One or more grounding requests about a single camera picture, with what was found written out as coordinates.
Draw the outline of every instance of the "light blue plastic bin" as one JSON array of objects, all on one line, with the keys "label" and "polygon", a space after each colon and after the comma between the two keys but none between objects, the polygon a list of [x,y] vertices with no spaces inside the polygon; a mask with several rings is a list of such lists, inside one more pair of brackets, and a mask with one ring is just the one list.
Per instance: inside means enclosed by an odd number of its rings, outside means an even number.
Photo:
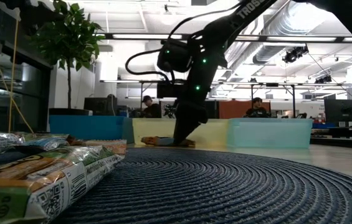
[{"label": "light blue plastic bin", "polygon": [[126,139],[134,143],[133,122],[122,116],[50,115],[52,134],[70,134],[83,140]]},{"label": "light blue plastic bin", "polygon": [[311,119],[236,118],[229,120],[229,147],[308,149]]}]

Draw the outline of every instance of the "man in cap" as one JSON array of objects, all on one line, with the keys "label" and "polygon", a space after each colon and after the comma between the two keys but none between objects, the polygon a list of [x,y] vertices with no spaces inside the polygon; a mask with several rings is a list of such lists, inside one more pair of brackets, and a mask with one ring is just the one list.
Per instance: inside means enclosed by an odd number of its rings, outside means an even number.
[{"label": "man in cap", "polygon": [[161,118],[162,117],[162,109],[159,104],[153,103],[152,98],[150,96],[144,96],[143,103],[147,106],[147,108],[143,111],[144,118]]}]

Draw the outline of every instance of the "yellow rope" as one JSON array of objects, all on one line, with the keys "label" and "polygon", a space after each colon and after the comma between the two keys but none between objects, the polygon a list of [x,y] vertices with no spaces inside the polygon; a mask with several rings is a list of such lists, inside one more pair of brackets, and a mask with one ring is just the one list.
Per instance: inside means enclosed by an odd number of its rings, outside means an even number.
[{"label": "yellow rope", "polygon": [[[16,52],[15,49],[16,49],[16,40],[15,40],[15,44],[14,44],[14,53]],[[4,75],[2,73],[1,68],[0,68],[0,75],[1,75],[2,83],[4,84],[4,87],[6,88],[7,92],[9,92],[8,86],[7,86],[6,82],[4,81]],[[31,133],[34,134],[33,129],[30,127],[29,123],[26,121],[24,115],[22,114],[22,112],[20,111],[20,109],[19,109],[18,105],[16,104],[14,98],[12,97],[12,91],[10,92],[9,97],[11,99],[11,102],[14,103],[15,108],[17,109],[17,111],[18,111],[19,115],[21,116],[22,120],[25,122],[26,126],[29,128]]]},{"label": "yellow rope", "polygon": [[[9,97],[12,99],[12,90],[14,89],[14,74],[15,74],[15,59],[16,59],[16,46],[18,41],[18,27],[19,21],[16,20],[15,26],[15,41],[14,41],[14,55],[12,56],[12,75],[11,75],[11,89],[9,90]],[[8,133],[11,132],[11,122],[12,121],[12,100],[9,100],[9,118],[8,118]]]}]

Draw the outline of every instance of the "barcode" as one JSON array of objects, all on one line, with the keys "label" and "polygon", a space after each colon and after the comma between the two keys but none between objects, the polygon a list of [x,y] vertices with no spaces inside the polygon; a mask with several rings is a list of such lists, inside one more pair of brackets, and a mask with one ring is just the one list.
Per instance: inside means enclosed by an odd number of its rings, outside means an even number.
[{"label": "barcode", "polygon": [[84,175],[85,174],[80,174],[72,180],[72,185],[70,186],[70,203],[74,203],[87,191],[87,184]]},{"label": "barcode", "polygon": [[47,215],[44,223],[51,222],[61,212],[60,193],[64,183],[55,184],[52,188],[40,193],[37,200]]}]

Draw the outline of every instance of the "round woven rug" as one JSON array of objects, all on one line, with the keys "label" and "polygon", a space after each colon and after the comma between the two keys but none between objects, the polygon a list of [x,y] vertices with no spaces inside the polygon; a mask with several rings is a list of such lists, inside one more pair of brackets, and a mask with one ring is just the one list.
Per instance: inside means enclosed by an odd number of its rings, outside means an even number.
[{"label": "round woven rug", "polygon": [[269,157],[129,149],[54,223],[352,223],[352,177]]}]

